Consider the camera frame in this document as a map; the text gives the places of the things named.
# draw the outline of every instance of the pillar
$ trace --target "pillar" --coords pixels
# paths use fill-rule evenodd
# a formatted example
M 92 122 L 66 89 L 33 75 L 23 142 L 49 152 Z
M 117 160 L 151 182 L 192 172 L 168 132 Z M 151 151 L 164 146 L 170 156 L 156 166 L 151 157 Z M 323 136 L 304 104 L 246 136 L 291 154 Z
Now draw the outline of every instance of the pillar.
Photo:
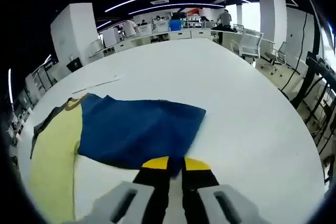
M 91 3 L 68 5 L 51 23 L 51 37 L 61 65 L 77 57 L 88 64 L 91 43 L 98 38 Z
M 243 9 L 242 4 L 237 4 L 237 24 L 243 24 Z
M 287 37 L 287 9 L 285 0 L 260 0 L 260 31 L 264 39 L 279 49 Z

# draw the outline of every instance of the bright window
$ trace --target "bright window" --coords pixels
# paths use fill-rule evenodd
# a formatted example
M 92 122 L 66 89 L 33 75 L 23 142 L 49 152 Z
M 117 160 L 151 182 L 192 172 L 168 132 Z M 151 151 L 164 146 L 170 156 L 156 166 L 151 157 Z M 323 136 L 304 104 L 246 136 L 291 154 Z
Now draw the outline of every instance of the bright window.
M 244 28 L 260 31 L 260 4 L 242 4 L 241 11 L 243 13 L 242 23 Z
M 324 57 L 327 60 L 327 62 L 330 64 L 331 68 L 336 71 L 335 53 L 332 47 L 330 46 L 326 31 L 324 29 L 322 29 L 322 41 L 323 41 L 323 48 L 324 48 Z
M 231 26 L 233 26 L 233 24 L 237 23 L 237 6 L 236 5 L 228 5 L 225 7 L 229 13 L 231 14 Z

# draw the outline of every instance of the blue cloth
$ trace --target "blue cloth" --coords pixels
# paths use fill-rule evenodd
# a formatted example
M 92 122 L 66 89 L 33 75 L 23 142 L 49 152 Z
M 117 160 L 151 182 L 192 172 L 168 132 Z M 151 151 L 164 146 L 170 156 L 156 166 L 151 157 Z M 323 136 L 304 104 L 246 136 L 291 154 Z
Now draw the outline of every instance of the blue cloth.
M 181 30 L 181 22 L 179 19 L 173 19 L 169 21 L 170 31 L 179 31 Z
M 119 101 L 94 94 L 81 106 L 78 154 L 129 169 L 157 157 L 184 157 L 206 112 L 163 100 Z

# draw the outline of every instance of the yellow cloth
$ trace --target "yellow cloth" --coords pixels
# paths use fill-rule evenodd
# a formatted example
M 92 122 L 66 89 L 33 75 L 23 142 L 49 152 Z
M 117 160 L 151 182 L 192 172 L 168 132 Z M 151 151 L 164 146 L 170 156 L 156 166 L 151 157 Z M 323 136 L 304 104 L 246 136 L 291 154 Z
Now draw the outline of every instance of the yellow cloth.
M 75 220 L 73 171 L 81 131 L 82 108 L 79 104 L 60 112 L 37 138 L 29 188 L 48 222 Z
M 186 170 L 210 170 L 210 166 L 202 161 L 198 161 L 188 157 L 185 157 L 184 161 Z
M 168 158 L 169 157 L 159 157 L 159 158 L 154 158 L 142 165 L 144 168 L 151 168 L 151 169 L 167 169 L 167 164 L 168 164 Z

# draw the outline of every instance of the white round table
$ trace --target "white round table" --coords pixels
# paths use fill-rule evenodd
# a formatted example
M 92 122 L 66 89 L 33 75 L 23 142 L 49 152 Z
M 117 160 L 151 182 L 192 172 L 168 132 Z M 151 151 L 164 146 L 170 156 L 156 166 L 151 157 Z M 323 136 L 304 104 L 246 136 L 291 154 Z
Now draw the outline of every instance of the white round table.
M 75 91 L 120 79 L 86 91 Z M 164 99 L 206 109 L 187 156 L 204 161 L 220 184 L 253 202 L 272 224 L 303 223 L 324 195 L 318 152 L 299 114 L 278 89 L 247 62 L 208 39 L 160 42 L 98 60 L 53 86 L 34 108 L 21 134 L 18 161 L 29 176 L 33 126 L 69 97 L 86 92 L 120 100 Z M 77 156 L 75 213 L 87 215 L 95 199 L 138 171 Z

